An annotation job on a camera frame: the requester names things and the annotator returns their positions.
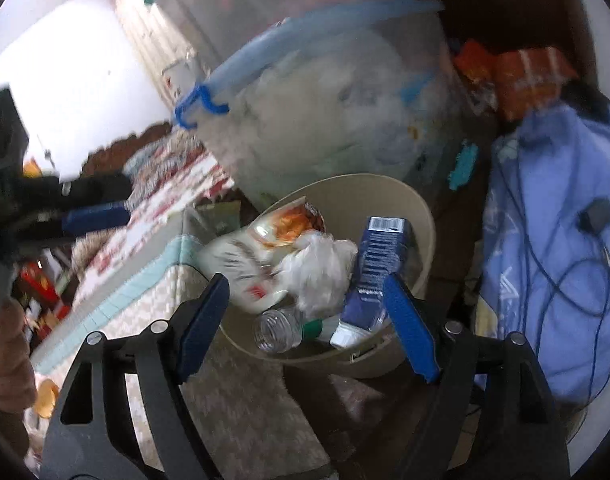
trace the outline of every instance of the blue cloth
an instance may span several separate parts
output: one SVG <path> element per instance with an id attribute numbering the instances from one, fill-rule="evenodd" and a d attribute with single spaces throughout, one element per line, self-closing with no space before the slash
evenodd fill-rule
<path id="1" fill-rule="evenodd" d="M 558 104 L 530 113 L 514 134 L 493 145 L 480 291 L 498 317 L 492 335 L 504 338 L 525 327 L 532 348 L 537 346 L 553 287 L 530 255 L 527 238 L 554 282 L 574 262 L 597 260 L 578 264 L 560 285 L 584 310 L 555 294 L 544 315 L 539 361 L 554 395 L 573 402 L 588 400 L 594 337 L 607 294 L 600 245 L 577 227 L 578 213 L 598 197 L 610 199 L 610 126 L 582 120 Z M 602 239 L 610 251 L 610 225 Z M 610 300 L 597 355 L 592 396 L 610 370 Z"/>

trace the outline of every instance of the clear plastic bottle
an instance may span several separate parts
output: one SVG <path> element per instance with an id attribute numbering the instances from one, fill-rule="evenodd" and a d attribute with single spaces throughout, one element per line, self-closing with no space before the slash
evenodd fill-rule
<path id="1" fill-rule="evenodd" d="M 268 354 L 281 354 L 303 341 L 329 343 L 338 326 L 338 316 L 304 322 L 296 307 L 266 310 L 255 319 L 254 341 Z"/>

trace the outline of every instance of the blue carton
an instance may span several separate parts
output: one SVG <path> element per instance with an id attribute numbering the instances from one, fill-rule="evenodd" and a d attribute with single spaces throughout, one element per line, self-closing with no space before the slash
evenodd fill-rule
<path id="1" fill-rule="evenodd" d="M 370 336 L 387 317 L 383 282 L 405 266 L 415 245 L 412 226 L 404 218 L 372 216 L 363 232 L 345 306 L 330 344 L 349 348 Z"/>

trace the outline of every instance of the food wrapper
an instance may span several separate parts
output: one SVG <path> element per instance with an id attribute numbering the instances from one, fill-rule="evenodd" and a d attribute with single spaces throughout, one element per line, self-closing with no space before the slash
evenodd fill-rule
<path id="1" fill-rule="evenodd" d="M 454 57 L 454 66 L 465 79 L 476 115 L 488 107 L 492 110 L 498 108 L 493 79 L 495 62 L 495 56 L 475 40 L 467 40 L 458 56 Z"/>
<path id="2" fill-rule="evenodd" d="M 207 277 L 219 272 L 229 281 L 229 301 L 250 314 L 260 314 L 287 294 L 272 272 L 258 241 L 246 230 L 216 238 L 198 254 L 198 266 Z"/>
<path id="3" fill-rule="evenodd" d="M 304 196 L 260 216 L 247 228 L 249 235 L 268 250 L 291 246 L 302 233 L 312 230 L 325 233 L 325 222 Z"/>
<path id="4" fill-rule="evenodd" d="M 522 119 L 532 108 L 543 108 L 578 74 L 552 46 L 506 52 L 496 57 L 494 83 L 499 110 L 506 121 Z"/>

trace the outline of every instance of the bed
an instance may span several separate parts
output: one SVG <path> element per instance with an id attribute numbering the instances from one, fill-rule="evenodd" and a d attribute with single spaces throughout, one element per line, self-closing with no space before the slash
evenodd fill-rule
<path id="1" fill-rule="evenodd" d="M 36 372 L 59 386 L 89 332 L 102 330 L 108 338 L 138 333 L 155 319 L 168 319 L 208 283 L 197 270 L 196 256 L 215 233 L 194 206 L 216 200 L 234 182 L 184 130 L 146 146 L 130 162 L 130 223 L 106 234 L 81 276 L 72 313 L 32 354 Z M 137 377 L 127 376 L 126 382 L 143 459 L 160 468 Z M 282 367 L 246 357 L 222 333 L 181 390 L 223 478 L 313 480 L 335 475 L 285 389 Z"/>

